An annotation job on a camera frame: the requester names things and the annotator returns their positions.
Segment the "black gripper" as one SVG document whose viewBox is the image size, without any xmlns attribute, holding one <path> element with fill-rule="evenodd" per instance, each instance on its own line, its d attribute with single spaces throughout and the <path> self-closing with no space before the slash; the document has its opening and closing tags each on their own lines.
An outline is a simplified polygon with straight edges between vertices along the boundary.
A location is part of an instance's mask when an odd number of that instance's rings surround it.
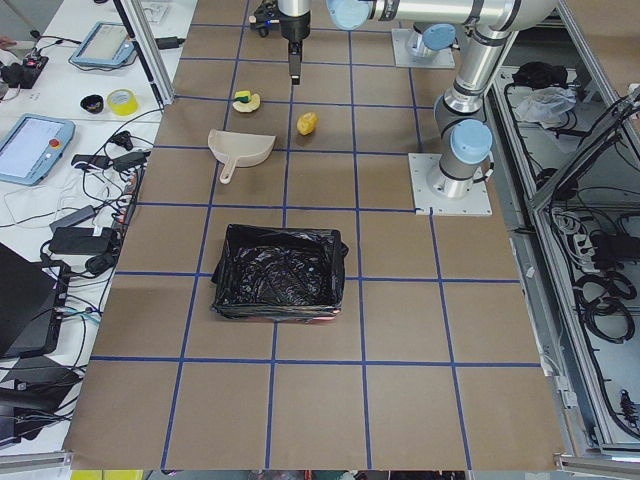
<svg viewBox="0 0 640 480">
<path fill-rule="evenodd" d="M 279 25 L 282 36 L 288 40 L 289 76 L 292 84 L 301 80 L 303 41 L 310 34 L 311 1 L 279 0 Z"/>
</svg>

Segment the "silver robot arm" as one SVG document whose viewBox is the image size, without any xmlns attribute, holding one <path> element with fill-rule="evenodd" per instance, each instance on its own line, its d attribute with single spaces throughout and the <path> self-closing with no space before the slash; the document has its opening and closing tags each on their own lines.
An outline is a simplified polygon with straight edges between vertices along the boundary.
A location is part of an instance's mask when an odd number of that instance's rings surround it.
<svg viewBox="0 0 640 480">
<path fill-rule="evenodd" d="M 456 30 L 452 24 L 439 23 L 424 29 L 414 48 L 418 57 L 428 57 L 451 47 L 456 40 Z"/>
<path fill-rule="evenodd" d="M 436 122 L 444 141 L 439 163 L 427 174 L 434 194 L 466 196 L 474 175 L 489 155 L 489 128 L 473 119 L 517 33 L 544 20 L 556 1 L 328 1 L 333 23 L 355 30 L 369 20 L 395 19 L 462 25 L 471 38 L 452 86 L 436 104 Z"/>
</svg>

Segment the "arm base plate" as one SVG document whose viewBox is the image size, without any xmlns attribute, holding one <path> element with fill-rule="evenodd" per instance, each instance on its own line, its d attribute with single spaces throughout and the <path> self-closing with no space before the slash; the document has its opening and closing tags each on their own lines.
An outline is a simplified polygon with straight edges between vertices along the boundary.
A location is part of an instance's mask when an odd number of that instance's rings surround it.
<svg viewBox="0 0 640 480">
<path fill-rule="evenodd" d="M 408 155 L 415 214 L 491 216 L 482 168 L 478 167 L 471 179 L 453 180 L 441 171 L 440 158 L 440 154 Z"/>
<path fill-rule="evenodd" d="M 393 29 L 392 44 L 396 67 L 453 69 L 455 60 L 451 46 L 456 40 L 451 24 L 435 24 L 420 32 L 415 29 Z"/>
</svg>

